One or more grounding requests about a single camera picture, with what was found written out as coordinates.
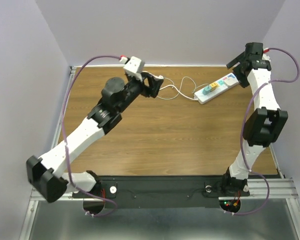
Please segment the white square charger plug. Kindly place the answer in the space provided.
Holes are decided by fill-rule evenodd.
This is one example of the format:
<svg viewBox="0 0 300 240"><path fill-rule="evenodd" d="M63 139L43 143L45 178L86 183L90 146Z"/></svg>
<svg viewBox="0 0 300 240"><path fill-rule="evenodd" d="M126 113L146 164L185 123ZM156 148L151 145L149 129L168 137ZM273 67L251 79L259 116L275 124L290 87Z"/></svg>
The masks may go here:
<svg viewBox="0 0 300 240"><path fill-rule="evenodd" d="M235 77L228 77L227 79L224 80L224 82L228 85L228 86L233 86L235 84L238 83L237 79Z"/></svg>

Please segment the white power strip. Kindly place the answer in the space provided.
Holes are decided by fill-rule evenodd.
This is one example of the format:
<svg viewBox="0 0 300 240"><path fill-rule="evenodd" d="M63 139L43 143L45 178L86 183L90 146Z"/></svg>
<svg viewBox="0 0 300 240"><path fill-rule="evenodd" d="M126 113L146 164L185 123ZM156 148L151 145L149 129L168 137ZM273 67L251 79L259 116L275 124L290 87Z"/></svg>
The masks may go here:
<svg viewBox="0 0 300 240"><path fill-rule="evenodd" d="M228 77L233 77L236 78L235 75L233 73L229 73L223 77L221 77L220 79L214 81L213 83L218 83L219 87L212 89L211 92L207 95L203 95L202 94L202 89L196 91L194 93L194 99L197 100L201 105L209 102L210 100L216 98L217 96L221 95L222 93L226 92L227 90L237 86L239 84L239 81L237 80L237 84L232 85L232 86L228 86L225 83L225 79L227 79Z"/></svg>

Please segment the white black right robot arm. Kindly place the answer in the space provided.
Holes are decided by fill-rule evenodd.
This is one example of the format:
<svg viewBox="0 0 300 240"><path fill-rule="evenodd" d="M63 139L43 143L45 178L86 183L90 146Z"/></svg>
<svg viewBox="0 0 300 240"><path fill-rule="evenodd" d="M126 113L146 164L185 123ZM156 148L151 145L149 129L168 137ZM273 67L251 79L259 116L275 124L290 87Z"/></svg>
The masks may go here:
<svg viewBox="0 0 300 240"><path fill-rule="evenodd" d="M220 182L225 195L248 192L248 177L259 155L277 141L288 120L288 113L277 103L271 83L271 61L260 42L249 42L245 50L230 61L227 68L239 84L250 87L248 104L253 113L245 113L240 130L240 151Z"/></svg>

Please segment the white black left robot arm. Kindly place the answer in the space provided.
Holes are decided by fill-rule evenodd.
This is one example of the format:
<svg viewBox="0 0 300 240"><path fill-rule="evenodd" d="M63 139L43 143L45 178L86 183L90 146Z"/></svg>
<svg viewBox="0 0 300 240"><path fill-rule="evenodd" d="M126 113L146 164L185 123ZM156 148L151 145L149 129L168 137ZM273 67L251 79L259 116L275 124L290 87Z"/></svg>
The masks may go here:
<svg viewBox="0 0 300 240"><path fill-rule="evenodd" d="M127 82L120 77L110 78L101 91L98 104L68 137L40 157L31 156L26 161L29 183L48 203L70 192L83 191L90 197L101 193L101 180L93 171L65 171L85 149L108 134L122 120L122 112L139 95L157 97L164 78L146 71L140 76L140 79L127 76Z"/></svg>

